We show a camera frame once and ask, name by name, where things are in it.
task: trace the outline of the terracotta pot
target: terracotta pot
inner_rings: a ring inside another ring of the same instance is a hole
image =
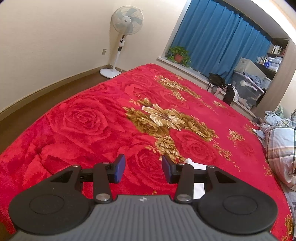
[[[177,63],[181,63],[182,62],[182,59],[183,59],[183,56],[179,55],[179,54],[176,54],[175,57],[174,57],[174,60],[177,62]]]

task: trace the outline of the standing fan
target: standing fan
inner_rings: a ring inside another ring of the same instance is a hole
[[[111,79],[121,74],[115,69],[120,52],[124,45],[127,35],[135,34],[140,31],[143,25],[143,14],[140,9],[132,6],[124,6],[115,11],[112,15],[112,24],[117,32],[122,34],[119,41],[116,60],[112,69],[101,69],[100,74]]]

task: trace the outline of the fan blade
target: fan blade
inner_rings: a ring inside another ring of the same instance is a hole
[[[137,18],[137,17],[130,17],[132,22],[136,22],[140,25],[142,25],[142,19]]]
[[[132,33],[133,32],[133,24],[131,23],[127,29],[126,29],[126,33],[129,34],[129,33]]]
[[[137,9],[134,9],[134,8],[130,8],[127,12],[126,12],[126,16],[131,16],[134,12],[136,12]]]
[[[115,25],[117,28],[124,28],[124,25],[122,23],[116,23]]]
[[[118,11],[118,12],[116,13],[116,15],[117,15],[117,17],[118,17],[119,19],[122,19],[122,18],[123,18],[123,14],[122,14],[121,11]]]

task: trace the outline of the floral blanket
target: floral blanket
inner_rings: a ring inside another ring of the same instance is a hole
[[[11,199],[72,164],[91,168],[126,156],[117,194],[169,194],[160,157],[215,165],[270,195],[279,208],[272,233],[291,240],[291,215],[252,122],[212,94],[147,64],[65,100],[23,132],[0,156],[0,221],[10,232]],[[83,193],[92,197],[86,183]]]

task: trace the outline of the fan head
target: fan head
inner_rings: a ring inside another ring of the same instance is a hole
[[[143,25],[143,14],[133,6],[123,6],[115,11],[112,24],[117,32],[131,35],[140,31]]]

